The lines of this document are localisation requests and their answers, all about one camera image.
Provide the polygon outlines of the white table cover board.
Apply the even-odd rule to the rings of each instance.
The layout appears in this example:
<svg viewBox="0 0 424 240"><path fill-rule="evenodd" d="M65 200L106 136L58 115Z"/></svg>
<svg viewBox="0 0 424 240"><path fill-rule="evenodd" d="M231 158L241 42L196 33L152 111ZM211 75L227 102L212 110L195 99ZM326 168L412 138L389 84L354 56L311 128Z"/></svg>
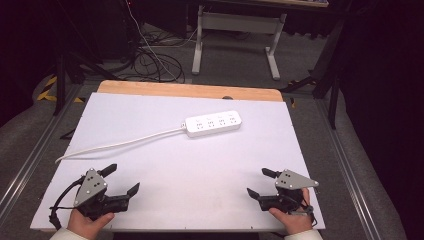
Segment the white table cover board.
<svg viewBox="0 0 424 240"><path fill-rule="evenodd" d="M186 118L237 111L237 130L189 137ZM262 174L292 170L307 175L288 108L283 102L94 93L81 116L66 157L31 226L50 231L50 208L67 222L75 199L70 184L88 169L117 164L107 192L121 195L139 183L129 208L111 231L278 231L281 224L247 192L276 192Z"/></svg>

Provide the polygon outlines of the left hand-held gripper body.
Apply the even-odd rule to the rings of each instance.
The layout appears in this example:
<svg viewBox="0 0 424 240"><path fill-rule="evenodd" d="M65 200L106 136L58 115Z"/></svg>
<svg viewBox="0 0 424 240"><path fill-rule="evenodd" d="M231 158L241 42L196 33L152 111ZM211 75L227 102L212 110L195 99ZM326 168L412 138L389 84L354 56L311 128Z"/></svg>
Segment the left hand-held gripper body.
<svg viewBox="0 0 424 240"><path fill-rule="evenodd" d="M130 198L125 195L107 196L108 183L98 170L90 168L83 177L77 191L74 208L83 216L96 220L107 213L119 213L128 210Z"/></svg>

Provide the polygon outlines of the metal floor rail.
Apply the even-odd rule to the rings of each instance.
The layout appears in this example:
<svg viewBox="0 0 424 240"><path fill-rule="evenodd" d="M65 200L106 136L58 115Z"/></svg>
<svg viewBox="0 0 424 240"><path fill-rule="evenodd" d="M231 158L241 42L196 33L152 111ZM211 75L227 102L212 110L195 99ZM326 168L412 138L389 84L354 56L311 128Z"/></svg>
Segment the metal floor rail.
<svg viewBox="0 0 424 240"><path fill-rule="evenodd" d="M321 117L324 120L327 132L330 135L331 142L336 150L337 162L345 181L346 187L349 191L353 205L364 229L367 240L382 240L381 234L377 229L375 221L372 217L370 209L366 203L364 195L360 189L358 181L351 168L350 162L346 155L346 152L342 146L342 142L339 138L338 132L332 128L332 125L328 120L328 111L323 100L316 100L316 105Z"/></svg>
<svg viewBox="0 0 424 240"><path fill-rule="evenodd" d="M36 101L0 128L0 222L12 211L81 88L68 87L57 114L55 102Z"/></svg>

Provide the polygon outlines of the black metal stand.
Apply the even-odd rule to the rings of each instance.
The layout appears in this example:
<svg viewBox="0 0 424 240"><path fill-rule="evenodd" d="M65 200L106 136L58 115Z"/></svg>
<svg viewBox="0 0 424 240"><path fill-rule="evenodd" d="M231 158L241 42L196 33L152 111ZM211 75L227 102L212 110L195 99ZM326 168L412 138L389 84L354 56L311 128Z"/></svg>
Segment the black metal stand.
<svg viewBox="0 0 424 240"><path fill-rule="evenodd" d="M335 52L344 25L344 19L339 19L336 22L310 75L298 82L292 82L287 87L281 89L282 93L291 93L307 84L315 82L315 88L312 90L312 96L315 99L323 99L328 92L331 92L327 119L332 129L336 128L335 117L339 95Z"/></svg>
<svg viewBox="0 0 424 240"><path fill-rule="evenodd" d="M69 77L73 84L80 85L85 81L85 76L81 65L91 69L94 73L106 79L115 79L111 72L89 60L82 55L74 45L69 27L70 22L66 20L66 13L61 7L59 0L46 0L46 16L49 18L51 29L54 33L53 46L56 54L57 85L56 85L56 107L54 116L63 112L66 100L66 77Z"/></svg>

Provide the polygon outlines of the white power strip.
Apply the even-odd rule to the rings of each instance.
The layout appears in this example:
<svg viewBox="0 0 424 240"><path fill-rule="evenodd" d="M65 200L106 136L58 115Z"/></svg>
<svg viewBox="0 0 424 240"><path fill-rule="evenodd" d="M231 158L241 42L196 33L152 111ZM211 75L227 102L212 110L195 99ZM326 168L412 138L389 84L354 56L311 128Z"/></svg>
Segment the white power strip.
<svg viewBox="0 0 424 240"><path fill-rule="evenodd" d="M225 111L186 118L184 121L189 137L217 134L241 127L242 119L237 111Z"/></svg>

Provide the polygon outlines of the person's right hand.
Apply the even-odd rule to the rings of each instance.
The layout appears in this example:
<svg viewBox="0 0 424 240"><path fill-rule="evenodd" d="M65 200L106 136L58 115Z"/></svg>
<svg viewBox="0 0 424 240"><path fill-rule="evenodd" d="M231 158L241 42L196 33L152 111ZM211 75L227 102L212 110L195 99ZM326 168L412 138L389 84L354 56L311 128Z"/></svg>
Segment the person's right hand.
<svg viewBox="0 0 424 240"><path fill-rule="evenodd" d="M309 190L303 188L302 193L303 202L294 214L284 213L276 208L269 209L269 213L285 226L286 232L289 235L313 229L313 220L306 211L306 207L310 205Z"/></svg>

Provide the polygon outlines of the person's left hand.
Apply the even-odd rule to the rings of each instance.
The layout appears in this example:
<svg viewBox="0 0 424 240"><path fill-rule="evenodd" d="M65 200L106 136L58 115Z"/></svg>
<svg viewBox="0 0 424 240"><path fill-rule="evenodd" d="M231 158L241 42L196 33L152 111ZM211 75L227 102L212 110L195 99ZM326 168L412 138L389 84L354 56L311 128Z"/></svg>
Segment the person's left hand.
<svg viewBox="0 0 424 240"><path fill-rule="evenodd" d="M91 220L83 216L78 210L73 209L69 217L67 229L87 240L95 240L99 232L109 224L114 217L114 213L107 213L96 220Z"/></svg>

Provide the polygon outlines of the white metal desk frame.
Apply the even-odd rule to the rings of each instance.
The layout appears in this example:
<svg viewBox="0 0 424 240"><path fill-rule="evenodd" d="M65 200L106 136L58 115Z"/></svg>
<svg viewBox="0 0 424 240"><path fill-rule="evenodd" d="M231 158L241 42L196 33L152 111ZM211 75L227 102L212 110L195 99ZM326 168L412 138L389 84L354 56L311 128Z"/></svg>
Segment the white metal desk frame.
<svg viewBox="0 0 424 240"><path fill-rule="evenodd" d="M275 59L275 51L278 46L283 27L286 21L286 14L281 14L278 18L267 18L258 16L244 16L235 14L206 12L205 7L200 5L197 12L196 45L191 72L194 75L200 73L202 59L202 34L204 30L238 31L259 34L272 34L273 40L270 46L264 51L272 75L272 79L281 79L280 72Z"/></svg>

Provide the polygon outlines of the yellow black floor tape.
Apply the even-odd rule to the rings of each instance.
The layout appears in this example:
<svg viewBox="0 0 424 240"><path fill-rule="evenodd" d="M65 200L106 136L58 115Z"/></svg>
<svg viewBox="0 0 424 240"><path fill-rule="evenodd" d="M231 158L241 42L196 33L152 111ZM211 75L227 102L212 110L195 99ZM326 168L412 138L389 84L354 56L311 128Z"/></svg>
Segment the yellow black floor tape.
<svg viewBox="0 0 424 240"><path fill-rule="evenodd" d="M57 83L56 75L51 75L51 76L48 76L46 79L44 79L43 88L39 91L35 100L56 102L57 96L53 92L53 88L56 86L56 83Z"/></svg>

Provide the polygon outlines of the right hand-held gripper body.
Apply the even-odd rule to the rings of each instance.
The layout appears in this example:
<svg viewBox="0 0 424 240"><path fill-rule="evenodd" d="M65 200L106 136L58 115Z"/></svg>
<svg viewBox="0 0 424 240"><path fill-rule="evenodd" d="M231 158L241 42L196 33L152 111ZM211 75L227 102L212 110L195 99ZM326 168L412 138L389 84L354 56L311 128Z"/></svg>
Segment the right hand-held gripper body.
<svg viewBox="0 0 424 240"><path fill-rule="evenodd" d="M308 177L285 169L280 177L274 179L277 193L272 196L261 196L258 201L262 211L276 208L288 214L294 214L303 202L303 188L318 187L319 183ZM313 213L313 207L306 207L307 214Z"/></svg>

